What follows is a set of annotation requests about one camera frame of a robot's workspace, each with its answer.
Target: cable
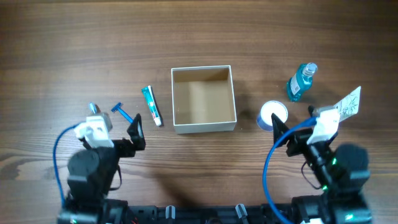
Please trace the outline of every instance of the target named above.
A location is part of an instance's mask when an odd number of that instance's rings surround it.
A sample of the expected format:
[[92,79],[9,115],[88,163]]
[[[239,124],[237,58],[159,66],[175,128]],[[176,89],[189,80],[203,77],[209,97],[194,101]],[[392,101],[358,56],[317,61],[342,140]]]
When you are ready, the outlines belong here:
[[303,165],[301,166],[301,174],[303,174],[304,179],[305,179],[315,190],[321,189],[322,186],[316,187],[316,186],[313,185],[313,184],[306,178],[306,176],[304,175],[303,169],[304,169],[304,166],[305,166],[306,164],[307,164],[307,162],[305,161],[305,162],[303,163]]
[[288,130],[286,133],[284,133],[273,145],[273,147],[271,148],[271,150],[268,152],[268,156],[266,159],[266,163],[264,164],[264,170],[262,171],[262,187],[264,188],[264,194],[266,195],[266,198],[268,200],[268,204],[271,207],[272,211],[275,213],[276,217],[278,217],[278,219],[285,224],[293,224],[291,221],[289,221],[287,218],[285,218],[283,216],[283,214],[281,214],[279,212],[279,210],[276,208],[274,202],[271,199],[271,195],[269,194],[268,191],[268,186],[267,186],[267,169],[268,169],[268,163],[271,159],[271,155],[272,153],[275,151],[276,147],[290,134],[292,134],[295,130],[300,129],[300,128],[305,128],[305,127],[311,127],[314,126],[317,121],[316,121],[317,117],[312,117],[309,119],[306,119],[304,122],[302,122],[301,124],[296,125],[294,128]]
[[120,185],[119,185],[119,187],[111,187],[109,189],[109,191],[118,190],[122,186],[122,172],[120,171],[120,166],[119,165],[118,165],[118,173],[119,173],[119,177],[120,177]]
[[63,130],[61,132],[61,134],[58,136],[57,140],[55,141],[54,144],[54,148],[52,149],[52,161],[54,163],[54,172],[55,172],[55,178],[57,180],[57,184],[58,184],[58,188],[60,189],[60,195],[61,195],[61,202],[62,202],[62,207],[65,205],[65,197],[63,196],[63,190],[62,190],[62,185],[61,185],[61,180],[60,180],[60,175],[58,173],[58,167],[57,167],[57,157],[55,156],[55,153],[57,151],[57,146],[58,146],[58,142],[60,141],[60,139],[62,138],[62,136],[68,132],[71,129],[74,129],[75,127],[77,127],[80,123],[75,124],[73,126],[70,126],[69,128]]

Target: mouthwash bottle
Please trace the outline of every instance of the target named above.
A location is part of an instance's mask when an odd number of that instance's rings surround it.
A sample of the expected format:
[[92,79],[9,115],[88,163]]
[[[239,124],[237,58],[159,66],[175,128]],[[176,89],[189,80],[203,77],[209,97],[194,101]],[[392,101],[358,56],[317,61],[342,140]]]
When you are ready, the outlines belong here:
[[287,95],[293,102],[297,102],[303,93],[312,86],[312,76],[318,67],[314,63],[301,64],[296,74],[286,84]]

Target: razor head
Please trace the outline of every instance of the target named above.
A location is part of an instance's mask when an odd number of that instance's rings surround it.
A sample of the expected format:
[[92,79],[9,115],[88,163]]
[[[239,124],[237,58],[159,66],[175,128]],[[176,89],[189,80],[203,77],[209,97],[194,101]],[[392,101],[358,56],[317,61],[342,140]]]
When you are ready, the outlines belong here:
[[122,104],[121,102],[117,103],[117,105],[114,106],[114,107],[111,109],[111,111],[112,111],[113,113],[117,112],[117,110],[120,109],[120,107],[122,107],[122,105],[123,105],[123,104]]

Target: white box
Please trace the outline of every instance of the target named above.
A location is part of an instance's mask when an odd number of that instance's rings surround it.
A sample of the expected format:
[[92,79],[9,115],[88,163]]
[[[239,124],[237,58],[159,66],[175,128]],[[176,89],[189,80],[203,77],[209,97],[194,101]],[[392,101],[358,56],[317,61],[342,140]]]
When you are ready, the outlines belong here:
[[236,124],[230,65],[172,68],[177,134],[233,131]]

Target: bottle cap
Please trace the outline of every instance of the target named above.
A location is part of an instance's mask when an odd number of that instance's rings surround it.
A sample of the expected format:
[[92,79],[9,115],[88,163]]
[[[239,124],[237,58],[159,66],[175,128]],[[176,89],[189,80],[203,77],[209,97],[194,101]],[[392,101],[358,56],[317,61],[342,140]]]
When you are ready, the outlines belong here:
[[313,76],[317,72],[318,66],[315,63],[308,63],[303,69],[303,74],[308,76]]
[[259,115],[257,116],[257,125],[265,131],[273,131],[271,114],[274,113],[282,122],[286,122],[288,117],[287,108],[283,103],[272,100],[264,103]]

